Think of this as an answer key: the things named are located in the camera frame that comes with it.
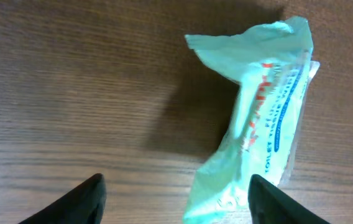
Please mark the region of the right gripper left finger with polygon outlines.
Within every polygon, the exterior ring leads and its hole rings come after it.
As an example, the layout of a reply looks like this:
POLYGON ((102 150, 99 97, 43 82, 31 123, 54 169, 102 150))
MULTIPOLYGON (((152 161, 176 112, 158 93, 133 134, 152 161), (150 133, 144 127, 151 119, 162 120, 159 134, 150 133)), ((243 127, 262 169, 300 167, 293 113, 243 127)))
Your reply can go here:
POLYGON ((100 224, 106 206, 106 183, 97 173, 20 224, 100 224))

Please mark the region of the teal wet wipes pack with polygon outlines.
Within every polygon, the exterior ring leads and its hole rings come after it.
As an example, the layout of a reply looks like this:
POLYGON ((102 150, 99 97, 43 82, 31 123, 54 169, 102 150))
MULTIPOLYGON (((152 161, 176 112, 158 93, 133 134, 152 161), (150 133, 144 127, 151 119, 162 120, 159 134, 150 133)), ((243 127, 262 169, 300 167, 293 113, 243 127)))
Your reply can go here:
POLYGON ((202 63, 239 86, 217 151, 196 171, 184 224, 247 206, 254 174, 278 185, 293 152, 304 97, 319 63, 309 22, 294 16, 238 35, 187 35, 202 63))

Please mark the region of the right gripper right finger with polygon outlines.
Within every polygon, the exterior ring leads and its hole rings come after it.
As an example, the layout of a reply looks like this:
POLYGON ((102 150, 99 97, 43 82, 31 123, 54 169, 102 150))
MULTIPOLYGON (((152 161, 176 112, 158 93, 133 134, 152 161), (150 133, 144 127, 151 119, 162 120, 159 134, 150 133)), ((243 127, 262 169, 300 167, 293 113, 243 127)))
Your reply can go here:
POLYGON ((253 224, 329 224, 258 174, 248 191, 253 224))

